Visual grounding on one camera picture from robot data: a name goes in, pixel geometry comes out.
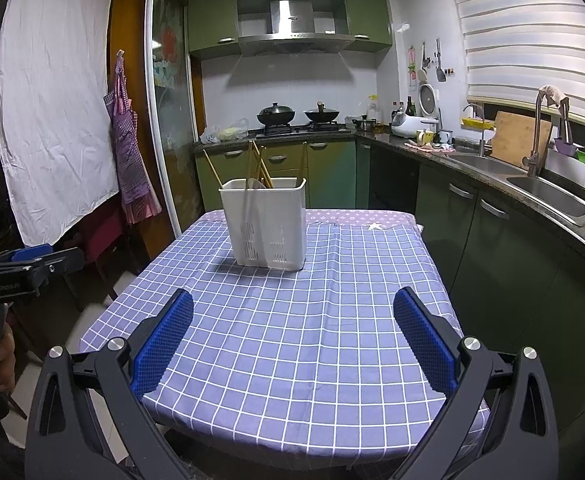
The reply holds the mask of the person's left hand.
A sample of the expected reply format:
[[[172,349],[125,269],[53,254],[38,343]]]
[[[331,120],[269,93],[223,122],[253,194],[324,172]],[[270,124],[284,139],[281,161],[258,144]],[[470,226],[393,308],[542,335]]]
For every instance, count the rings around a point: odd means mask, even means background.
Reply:
[[[0,392],[12,393],[16,385],[15,338],[10,326],[5,323],[0,339]]]

